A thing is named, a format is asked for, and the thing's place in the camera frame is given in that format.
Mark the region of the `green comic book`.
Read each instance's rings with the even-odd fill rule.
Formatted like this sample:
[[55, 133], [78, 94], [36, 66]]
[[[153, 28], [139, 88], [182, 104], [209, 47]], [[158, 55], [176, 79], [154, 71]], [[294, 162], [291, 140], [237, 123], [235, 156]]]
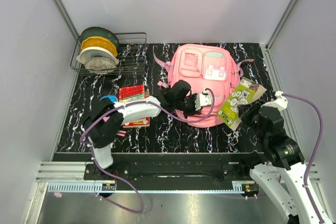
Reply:
[[243, 77], [217, 111], [217, 115], [231, 130], [235, 131], [241, 123], [241, 119], [238, 117], [239, 108], [257, 101], [265, 92], [266, 88], [261, 84]]

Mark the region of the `pink school backpack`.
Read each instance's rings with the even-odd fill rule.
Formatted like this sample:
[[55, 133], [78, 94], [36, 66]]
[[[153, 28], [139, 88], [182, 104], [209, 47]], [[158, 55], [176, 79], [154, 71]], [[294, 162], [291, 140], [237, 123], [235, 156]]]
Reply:
[[196, 44], [179, 46], [171, 61], [163, 62], [156, 55], [153, 57], [155, 62], [167, 71], [167, 83], [159, 82], [158, 85], [167, 88], [183, 80], [191, 86], [192, 93], [201, 93], [206, 88], [213, 91], [215, 100], [211, 115], [196, 122], [205, 117], [211, 109], [205, 107], [200, 115], [187, 117], [188, 125], [199, 128], [223, 123], [217, 111], [240, 83], [244, 74], [240, 65], [244, 62], [253, 62], [252, 59], [246, 59], [236, 63], [226, 49]]

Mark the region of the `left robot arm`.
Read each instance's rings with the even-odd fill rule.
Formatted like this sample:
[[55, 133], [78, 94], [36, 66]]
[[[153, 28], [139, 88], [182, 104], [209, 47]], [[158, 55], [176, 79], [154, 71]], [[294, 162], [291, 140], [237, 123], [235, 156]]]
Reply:
[[161, 85], [156, 95], [129, 101], [113, 102], [103, 98], [98, 106], [91, 110], [82, 124], [84, 133], [80, 142], [86, 144], [91, 151], [92, 160], [96, 164], [95, 174], [103, 180], [113, 175], [113, 157], [111, 143], [117, 135], [121, 135], [121, 127], [141, 118], [155, 118], [164, 112], [185, 123], [204, 121], [208, 114], [200, 119], [189, 120], [192, 115], [202, 114], [205, 107], [213, 108], [213, 93], [210, 89], [192, 92], [191, 85], [179, 80], [172, 86]]

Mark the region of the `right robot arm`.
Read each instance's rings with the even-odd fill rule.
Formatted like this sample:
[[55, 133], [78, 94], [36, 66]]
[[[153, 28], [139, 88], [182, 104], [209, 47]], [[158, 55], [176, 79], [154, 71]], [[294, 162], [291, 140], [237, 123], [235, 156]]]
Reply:
[[295, 140], [289, 137], [280, 112], [287, 101], [255, 102], [238, 107], [238, 117], [250, 126], [262, 151], [286, 187], [273, 177], [266, 161], [254, 154], [241, 162], [239, 176], [254, 180], [280, 212], [285, 223], [332, 223], [319, 199], [309, 186], [307, 165]]

